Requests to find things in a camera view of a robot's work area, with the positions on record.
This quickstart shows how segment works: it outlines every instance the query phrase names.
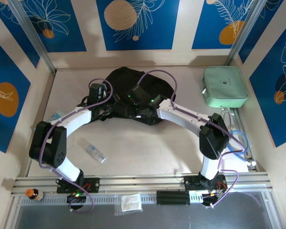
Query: black bag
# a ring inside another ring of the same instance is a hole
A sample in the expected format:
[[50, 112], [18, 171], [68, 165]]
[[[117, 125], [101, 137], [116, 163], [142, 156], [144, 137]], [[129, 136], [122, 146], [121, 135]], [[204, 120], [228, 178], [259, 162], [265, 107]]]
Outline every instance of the black bag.
[[[120, 101], [117, 102], [111, 109], [111, 112], [104, 117], [100, 117], [100, 120], [105, 120], [106, 118], [131, 118], [135, 121], [147, 124], [155, 125], [162, 121], [161, 118], [156, 117], [142, 117], [142, 118], [133, 118], [129, 114], [133, 114], [136, 111], [136, 106], [133, 105], [132, 101], [128, 97], [128, 92], [138, 83], [141, 76], [144, 72], [136, 71], [129, 69], [127, 67], [122, 67], [114, 70], [106, 78], [114, 89], [114, 92], [119, 96]], [[146, 75], [140, 86], [150, 95], [155, 96], [158, 94], [164, 95], [167, 98], [171, 98], [174, 90], [168, 84], [168, 82], [155, 77], [153, 75]]]

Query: mint green case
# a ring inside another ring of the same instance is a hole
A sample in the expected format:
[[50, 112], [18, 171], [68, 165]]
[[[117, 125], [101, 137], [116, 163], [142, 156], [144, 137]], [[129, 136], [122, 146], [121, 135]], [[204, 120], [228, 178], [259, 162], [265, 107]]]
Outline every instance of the mint green case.
[[233, 66], [206, 67], [202, 90], [204, 101], [210, 107], [241, 107], [248, 99], [242, 74]]

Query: white floor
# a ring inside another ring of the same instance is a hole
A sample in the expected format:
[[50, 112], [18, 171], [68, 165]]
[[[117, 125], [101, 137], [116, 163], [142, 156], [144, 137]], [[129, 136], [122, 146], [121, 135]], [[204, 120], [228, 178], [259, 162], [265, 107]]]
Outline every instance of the white floor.
[[[135, 68], [139, 71], [156, 69]], [[176, 103], [202, 114], [221, 114], [221, 109], [205, 105], [200, 81], [204, 68], [161, 67], [173, 74], [178, 81]], [[67, 114], [88, 95], [88, 83], [94, 78], [106, 78], [113, 68], [57, 71], [44, 120], [57, 110]], [[164, 73], [153, 75], [165, 79], [174, 88], [173, 80]], [[85, 138], [104, 155], [100, 164], [82, 149], [78, 142]], [[67, 139], [67, 157], [85, 175], [156, 175], [174, 173], [198, 173], [202, 166], [199, 139], [190, 131], [171, 122], [147, 126], [133, 120], [108, 119], [82, 126]], [[246, 164], [234, 155], [227, 156], [224, 169], [246, 172]], [[30, 177], [54, 176], [31, 164]]]

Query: blue cable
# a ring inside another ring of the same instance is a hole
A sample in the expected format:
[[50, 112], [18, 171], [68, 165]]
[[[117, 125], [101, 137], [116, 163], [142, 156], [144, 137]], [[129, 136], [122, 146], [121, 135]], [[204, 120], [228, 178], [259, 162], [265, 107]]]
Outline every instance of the blue cable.
[[[239, 159], [241, 159], [241, 160], [243, 160], [243, 161], [246, 161], [246, 159], [244, 159], [244, 158], [243, 158], [242, 156], [240, 156], [240, 155], [243, 155], [243, 154], [245, 154], [245, 153], [248, 151], [248, 148], [249, 148], [249, 140], [248, 140], [247, 136], [246, 136], [243, 132], [241, 132], [241, 131], [239, 131], [239, 130], [233, 130], [233, 131], [230, 132], [230, 134], [233, 134], [233, 133], [241, 134], [241, 135], [245, 138], [245, 140], [246, 140], [247, 146], [246, 146], [245, 151], [242, 152], [242, 153], [234, 153], [234, 155], [237, 156]], [[232, 146], [230, 145], [230, 143], [228, 143], [228, 149], [229, 149], [230, 151], [235, 151], [235, 149], [232, 148]]]

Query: orange circle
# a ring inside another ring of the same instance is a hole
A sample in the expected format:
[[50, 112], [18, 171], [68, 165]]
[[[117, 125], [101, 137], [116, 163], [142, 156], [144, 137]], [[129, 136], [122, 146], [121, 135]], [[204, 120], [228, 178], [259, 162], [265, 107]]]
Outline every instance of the orange circle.
[[283, 102], [284, 102], [284, 93], [281, 91], [277, 91], [275, 93], [275, 103], [280, 105]]
[[32, 197], [34, 195], [34, 190], [33, 189], [28, 189], [25, 191], [25, 195], [27, 197]]
[[49, 38], [49, 39], [52, 39], [55, 34], [53, 33], [52, 30], [48, 30], [48, 29], [45, 29], [44, 31], [42, 31], [42, 34], [46, 37], [46, 38]]
[[233, 44], [244, 22], [236, 21], [233, 24], [227, 25], [221, 30], [219, 41], [221, 44]]
[[0, 83], [0, 114], [13, 117], [18, 109], [19, 97], [17, 89], [8, 82]]

